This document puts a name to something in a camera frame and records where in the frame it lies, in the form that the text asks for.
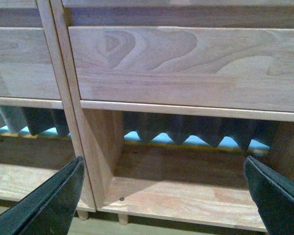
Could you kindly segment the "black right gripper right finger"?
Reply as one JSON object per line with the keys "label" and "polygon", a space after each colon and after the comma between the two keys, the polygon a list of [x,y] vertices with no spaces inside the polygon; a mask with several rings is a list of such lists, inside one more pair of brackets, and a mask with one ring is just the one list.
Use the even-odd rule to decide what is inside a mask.
{"label": "black right gripper right finger", "polygon": [[270,235],[294,235],[294,181],[248,156],[244,174],[252,200]]}

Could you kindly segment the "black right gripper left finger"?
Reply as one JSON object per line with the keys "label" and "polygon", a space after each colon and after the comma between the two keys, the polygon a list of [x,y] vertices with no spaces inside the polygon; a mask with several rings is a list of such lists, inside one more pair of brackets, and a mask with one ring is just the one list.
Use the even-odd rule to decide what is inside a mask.
{"label": "black right gripper left finger", "polygon": [[80,200],[84,157],[72,160],[0,214],[0,235],[66,235]]}

